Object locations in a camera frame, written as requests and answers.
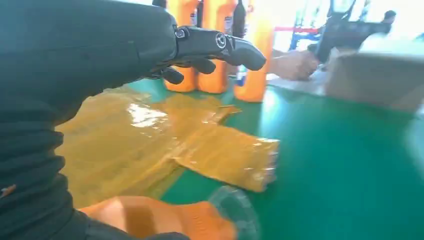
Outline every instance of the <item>black bottle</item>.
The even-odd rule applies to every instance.
[[[153,6],[158,6],[158,7],[164,8],[164,9],[167,8],[167,0],[153,0],[151,2],[151,4]]]
[[[243,38],[245,36],[246,9],[243,0],[238,0],[234,9],[232,22],[232,35],[234,37]]]

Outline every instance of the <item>orange object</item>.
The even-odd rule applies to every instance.
[[[192,24],[191,14],[196,10],[199,0],[168,0],[167,9],[172,14],[179,26]],[[191,92],[196,88],[196,72],[194,68],[175,67],[184,75],[184,80],[180,84],[172,84],[165,81],[168,90],[175,92]]]
[[[170,232],[191,240],[237,239],[234,224],[207,201],[170,205],[144,196],[119,196],[80,211],[140,239]]]
[[[225,18],[232,16],[237,0],[205,0],[203,4],[202,28],[225,32]],[[212,94],[220,94],[227,89],[227,64],[213,60],[216,69],[211,74],[198,75],[198,89]]]
[[[258,71],[240,66],[234,86],[236,98],[246,102],[262,102],[267,86],[267,73],[272,59],[274,26],[266,1],[255,4],[248,16],[249,30],[246,39],[255,45],[266,57],[266,64]]]

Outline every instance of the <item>label on bottle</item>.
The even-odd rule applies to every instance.
[[[225,17],[225,34],[231,35],[233,33],[233,16]]]
[[[239,87],[243,87],[246,82],[246,76],[248,75],[248,69],[244,65],[238,66],[237,79],[235,84]]]
[[[196,26],[198,24],[198,10],[195,9],[192,14],[190,14],[190,25]]]

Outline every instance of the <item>human hand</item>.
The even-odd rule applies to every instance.
[[[315,72],[319,61],[310,51],[289,51],[286,54],[273,58],[270,72],[282,79],[306,80]]]

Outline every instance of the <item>transparent plastic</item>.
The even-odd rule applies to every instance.
[[[248,197],[231,186],[222,186],[210,196],[221,217],[231,221],[236,228],[237,240],[259,240],[261,228]]]

